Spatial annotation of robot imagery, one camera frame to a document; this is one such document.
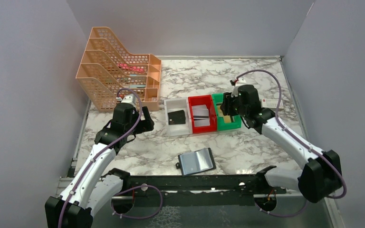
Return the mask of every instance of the white plastic bin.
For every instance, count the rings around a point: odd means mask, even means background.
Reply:
[[[166,111],[166,125],[169,136],[192,134],[192,122],[188,98],[185,97],[164,100],[164,109]],[[184,110],[185,112],[185,124],[169,125],[168,113],[180,110]]]

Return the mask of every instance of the red plastic bin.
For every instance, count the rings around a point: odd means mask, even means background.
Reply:
[[[190,113],[192,114],[192,106],[196,105],[206,105],[206,108],[209,110],[209,122],[211,125],[203,126],[203,127],[195,127],[194,118],[191,119],[192,124],[192,133],[205,133],[205,132],[215,132],[218,130],[218,119],[216,116],[215,107],[213,105],[213,99],[211,95],[205,96],[189,96],[188,103],[190,104]]]

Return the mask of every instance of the black card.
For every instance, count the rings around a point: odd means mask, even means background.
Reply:
[[[185,112],[184,110],[168,113],[169,125],[185,124]]]

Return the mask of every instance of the small white box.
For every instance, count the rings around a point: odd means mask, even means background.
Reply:
[[[278,99],[261,99],[261,106],[263,108],[271,108],[272,110],[276,109],[276,106],[278,106]],[[283,101],[280,101],[279,109],[283,109]]]
[[[187,97],[164,100],[164,110],[166,111],[166,127],[169,136],[192,134],[190,105]],[[185,112],[185,124],[169,125],[168,113],[180,110]]]

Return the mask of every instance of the black bracket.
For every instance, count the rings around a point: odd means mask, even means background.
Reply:
[[[336,152],[330,150],[323,156],[342,174],[341,161]],[[317,203],[340,187],[342,182],[339,177],[319,157],[308,161],[298,179],[301,194],[312,203]]]

